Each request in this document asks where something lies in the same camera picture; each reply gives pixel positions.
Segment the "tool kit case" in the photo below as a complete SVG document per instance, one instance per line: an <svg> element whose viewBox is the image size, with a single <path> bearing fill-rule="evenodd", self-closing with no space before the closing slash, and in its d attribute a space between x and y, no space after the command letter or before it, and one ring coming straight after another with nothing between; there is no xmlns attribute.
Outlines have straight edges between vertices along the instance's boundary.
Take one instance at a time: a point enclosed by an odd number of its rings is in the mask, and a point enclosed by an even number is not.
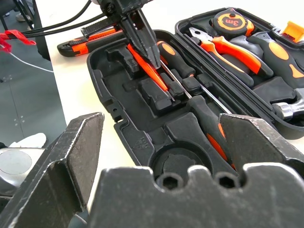
<svg viewBox="0 0 304 228"><path fill-rule="evenodd" d="M204 118L209 114L202 113L206 110L205 105L216 116L223 111L200 88L200 83L234 114L262 118L279 131L304 131L304 119L294 118L287 122L279 118L274 111L273 102L292 104L297 101L296 92L290 89L290 86L282 87L281 77L274 75L265 79L248 72L254 81L249 87L233 73L221 67L200 48L197 40L191 38L190 27L218 37L219 34L212 27L211 21L218 13L229 9L217 9L182 20L176 24L175 35L155 30L157 41L164 41L173 47L187 65L195 70L194 77L184 77L182 72L178 72L170 64L168 66L191 96L195 97L191 104L187 103L188 98L178 83L172 81L162 67L158 69L158 73L167 84L170 94L161 90L148 77L128 50L126 38L111 40L94 50L87 59L98 97L114 119L114 128L122 143L135 164L151 167L155 178L165 172L174 172L186 177L188 167L195 164L206 166L212 175L219 171L237 175L233 163L229 163L227 155L217 148L217 143L213 142L213 138L201 127L208 122L208 119ZM253 23L252 34L266 31L272 39L288 50L298 67L304 71L303 41L295 43L279 34L280 30L271 23L242 9L234 10ZM241 64L238 66L246 71L246 66ZM269 96L271 86L275 90L274 94ZM287 89L287 92L286 98L283 99L280 94L284 89ZM250 140L250 135L244 135L244 138Z"/></svg>

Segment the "screwdriver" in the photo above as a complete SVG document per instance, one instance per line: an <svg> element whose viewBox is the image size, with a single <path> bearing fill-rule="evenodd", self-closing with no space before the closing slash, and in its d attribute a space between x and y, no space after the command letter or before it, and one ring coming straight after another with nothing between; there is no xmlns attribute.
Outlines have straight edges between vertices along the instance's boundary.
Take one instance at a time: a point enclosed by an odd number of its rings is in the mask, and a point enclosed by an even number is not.
<svg viewBox="0 0 304 228"><path fill-rule="evenodd" d="M131 52L133 55L134 59L136 62L143 68L143 70L147 73L147 75L152 78L152 80L165 92L167 93L171 100L175 102L175 99L171 96L169 93L169 90L165 83L163 82L162 78L159 76L157 71L150 65L148 64L131 46L131 44L127 45L128 50Z"/></svg>
<svg viewBox="0 0 304 228"><path fill-rule="evenodd" d="M157 42L157 47L160 50L161 60L176 69L182 78L187 78L195 75L195 69L188 66L180 54L164 41Z"/></svg>
<svg viewBox="0 0 304 228"><path fill-rule="evenodd" d="M193 71L195 73L195 70L188 66L187 63L185 62L185 60L181 57L181 55L172 47L170 46L168 43L165 43L164 41L159 41L158 42L158 47L160 47L160 44L162 44L161 46L161 50L160 50L160 53L161 53L161 65L162 67L166 70L166 72L170 75L171 78L175 78L174 81L176 80L180 86L181 83L179 82L179 80L177 80L177 78L175 77L175 75L167 68L167 66L164 64L163 60L165 60L167 63L176 63L178 62L179 65L176 66L176 70L178 71L178 73L182 74L183 72L187 72L189 76L194 76L192 75L193 74ZM167 52L171 52L171 53L174 53L174 55L168 55L166 54ZM231 112L211 93L209 92L209 90L207 88L205 88L201 83L200 83L200 88L225 112L225 113L228 113L228 114L231 114ZM190 99L191 98L191 95L187 92L186 89L184 89L184 92L186 94L186 96Z"/></svg>
<svg viewBox="0 0 304 228"><path fill-rule="evenodd" d="M167 56L170 58L171 62L174 61L175 58L181 57L176 50L174 50L174 53L176 54ZM182 65L186 65L186 62L182 58L179 59L179 62L180 63L182 62ZM189 101L187 102L187 106L197 117L200 127L202 128L203 132L207 136L212 146L218 151L218 153L221 155L221 157L224 160L226 160L230 165L233 165L232 160L229 157L226 138L222 130L222 127L219 123L219 118L210 110L210 108L207 106L205 99L202 96L192 97L188 93L188 91L182 86L182 84L178 81L175 75L169 70L169 68L164 64L162 60L161 60L161 66L165 69L165 71L169 74L169 76L174 81L178 82L179 85L183 88L186 96L189 99ZM210 93L202 84L200 84L200 86L203 89L203 91L206 92L206 94L210 96L212 100L214 100L217 104L219 104L219 106L226 113L231 114L231 112L212 93Z"/></svg>

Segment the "black plastic case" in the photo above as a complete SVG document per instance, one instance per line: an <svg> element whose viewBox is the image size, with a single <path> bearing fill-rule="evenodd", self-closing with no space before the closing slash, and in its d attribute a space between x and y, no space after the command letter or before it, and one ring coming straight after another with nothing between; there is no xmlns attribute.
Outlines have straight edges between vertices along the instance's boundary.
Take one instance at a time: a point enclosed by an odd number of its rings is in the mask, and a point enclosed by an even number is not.
<svg viewBox="0 0 304 228"><path fill-rule="evenodd" d="M196 79L212 92L233 113L263 118L270 125L292 131L304 131L280 120L270 107L235 76L222 69L183 33L192 22L212 18L227 8L214 10L178 22L176 35L156 30L158 40L174 47L187 64L195 68ZM271 24L241 9L236 9L254 25L269 31L272 38L304 61L304 42L294 44L278 34ZM179 95L178 87L171 86L176 102L144 73L121 39L93 51L87 64L98 97L116 124L114 128L136 165L150 166L155 177L164 172L187 176L187 168L194 164L206 166L212 175L235 170L211 146L200 128L195 114L186 106L187 98ZM202 95L212 111L219 115L220 108L195 82L188 83L192 95Z"/></svg>

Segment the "black handle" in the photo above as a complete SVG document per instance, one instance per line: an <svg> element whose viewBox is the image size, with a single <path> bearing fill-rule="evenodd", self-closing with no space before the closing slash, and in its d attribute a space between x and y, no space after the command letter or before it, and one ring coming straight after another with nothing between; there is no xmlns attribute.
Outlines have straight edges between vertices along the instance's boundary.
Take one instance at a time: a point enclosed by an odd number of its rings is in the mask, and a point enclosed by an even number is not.
<svg viewBox="0 0 304 228"><path fill-rule="evenodd" d="M262 48L258 44L253 44L253 43L248 42L247 37L244 35L235 37L235 38L231 39L229 42L247 49L248 51L252 52L260 59L263 58Z"/></svg>
<svg viewBox="0 0 304 228"><path fill-rule="evenodd" d="M293 89L304 87L304 72L295 59L267 32L258 32L248 38L250 43L258 44L264 52L265 63Z"/></svg>
<svg viewBox="0 0 304 228"><path fill-rule="evenodd" d="M207 106L206 100L202 96L194 96L187 102L187 107L196 116L200 127L212 146L218 151L223 159L232 164L228 152L227 142L224 132L219 123L219 118Z"/></svg>
<svg viewBox="0 0 304 228"><path fill-rule="evenodd" d="M195 75L195 69L188 66L181 55L169 44L164 41L159 41L157 46L160 50L161 59L171 69L176 69L182 78Z"/></svg>

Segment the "hammer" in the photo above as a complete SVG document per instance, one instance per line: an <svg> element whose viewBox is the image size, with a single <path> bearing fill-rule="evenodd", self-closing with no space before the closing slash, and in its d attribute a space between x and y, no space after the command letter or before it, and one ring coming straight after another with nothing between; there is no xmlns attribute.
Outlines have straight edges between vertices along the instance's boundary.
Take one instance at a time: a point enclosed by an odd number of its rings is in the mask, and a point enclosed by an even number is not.
<svg viewBox="0 0 304 228"><path fill-rule="evenodd" d="M304 88L295 89L297 102L272 104L275 114L282 120L288 121L297 115L304 114Z"/></svg>

